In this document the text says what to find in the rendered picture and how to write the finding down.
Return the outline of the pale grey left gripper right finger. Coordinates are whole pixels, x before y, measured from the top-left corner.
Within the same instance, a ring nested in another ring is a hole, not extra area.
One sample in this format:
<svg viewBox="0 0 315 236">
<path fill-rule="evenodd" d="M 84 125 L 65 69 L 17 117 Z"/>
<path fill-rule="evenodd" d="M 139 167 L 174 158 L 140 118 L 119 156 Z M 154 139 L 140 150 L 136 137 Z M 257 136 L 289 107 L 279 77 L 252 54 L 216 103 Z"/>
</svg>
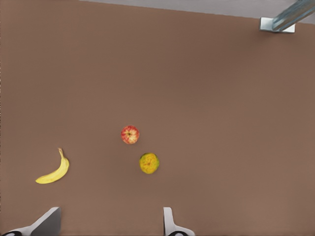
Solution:
<svg viewBox="0 0 315 236">
<path fill-rule="evenodd" d="M 163 208 L 163 235 L 164 236 L 195 236 L 195 233 L 174 223 L 171 207 Z"/>
</svg>

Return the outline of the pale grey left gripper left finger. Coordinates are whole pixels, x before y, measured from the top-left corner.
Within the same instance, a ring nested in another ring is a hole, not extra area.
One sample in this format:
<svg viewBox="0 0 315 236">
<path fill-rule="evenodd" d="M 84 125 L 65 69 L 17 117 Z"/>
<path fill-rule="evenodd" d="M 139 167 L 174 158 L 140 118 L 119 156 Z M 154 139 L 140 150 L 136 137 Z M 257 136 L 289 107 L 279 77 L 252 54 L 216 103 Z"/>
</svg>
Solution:
<svg viewBox="0 0 315 236">
<path fill-rule="evenodd" d="M 53 207 L 29 226 L 11 230 L 1 236 L 59 236 L 61 208 Z"/>
</svg>

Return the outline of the red yellow apple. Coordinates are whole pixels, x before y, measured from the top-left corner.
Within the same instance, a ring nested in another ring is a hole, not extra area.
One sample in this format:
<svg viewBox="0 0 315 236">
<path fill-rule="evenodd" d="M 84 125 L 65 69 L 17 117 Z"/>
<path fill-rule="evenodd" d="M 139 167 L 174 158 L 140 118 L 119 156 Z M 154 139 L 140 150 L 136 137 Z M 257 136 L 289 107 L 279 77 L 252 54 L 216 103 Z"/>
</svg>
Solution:
<svg viewBox="0 0 315 236">
<path fill-rule="evenodd" d="M 121 139 L 128 145 L 135 144 L 140 137 L 139 130 L 133 125 L 127 125 L 121 130 Z"/>
</svg>

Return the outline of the yellow banana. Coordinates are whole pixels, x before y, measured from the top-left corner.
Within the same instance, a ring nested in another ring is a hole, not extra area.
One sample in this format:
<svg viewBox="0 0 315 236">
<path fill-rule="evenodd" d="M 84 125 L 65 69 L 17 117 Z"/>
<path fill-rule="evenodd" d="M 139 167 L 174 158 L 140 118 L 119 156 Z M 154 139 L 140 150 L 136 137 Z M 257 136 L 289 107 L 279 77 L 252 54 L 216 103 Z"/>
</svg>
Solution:
<svg viewBox="0 0 315 236">
<path fill-rule="evenodd" d="M 49 184 L 49 183 L 53 183 L 56 182 L 58 180 L 60 180 L 62 177 L 64 177 L 68 170 L 69 170 L 69 166 L 70 166 L 70 162 L 69 160 L 65 157 L 64 153 L 63 153 L 63 149 L 62 148 L 58 148 L 60 157 L 61 157 L 61 161 L 60 161 L 60 166 L 54 170 L 53 172 L 38 177 L 35 182 L 38 184 Z"/>
</svg>

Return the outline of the green yellow citrus fruit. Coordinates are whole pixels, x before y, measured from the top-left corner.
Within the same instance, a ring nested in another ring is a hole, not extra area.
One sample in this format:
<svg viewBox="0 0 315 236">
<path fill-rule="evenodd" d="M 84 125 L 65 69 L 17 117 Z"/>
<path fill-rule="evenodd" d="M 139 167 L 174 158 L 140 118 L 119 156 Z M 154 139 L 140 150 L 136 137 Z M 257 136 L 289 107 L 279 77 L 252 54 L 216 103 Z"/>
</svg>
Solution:
<svg viewBox="0 0 315 236">
<path fill-rule="evenodd" d="M 156 154 L 148 152 L 143 154 L 139 159 L 139 166 L 142 172 L 153 174 L 159 167 L 160 161 Z"/>
</svg>

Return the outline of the silver frame post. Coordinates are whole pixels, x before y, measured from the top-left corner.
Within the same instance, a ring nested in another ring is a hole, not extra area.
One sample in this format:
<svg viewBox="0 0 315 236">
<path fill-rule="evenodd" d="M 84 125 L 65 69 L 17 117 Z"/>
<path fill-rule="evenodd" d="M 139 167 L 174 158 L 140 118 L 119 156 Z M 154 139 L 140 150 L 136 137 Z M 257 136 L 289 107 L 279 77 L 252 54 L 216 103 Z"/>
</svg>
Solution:
<svg viewBox="0 0 315 236">
<path fill-rule="evenodd" d="M 297 0 L 274 18 L 261 17 L 259 30 L 295 33 L 295 24 L 315 13 L 315 0 Z"/>
</svg>

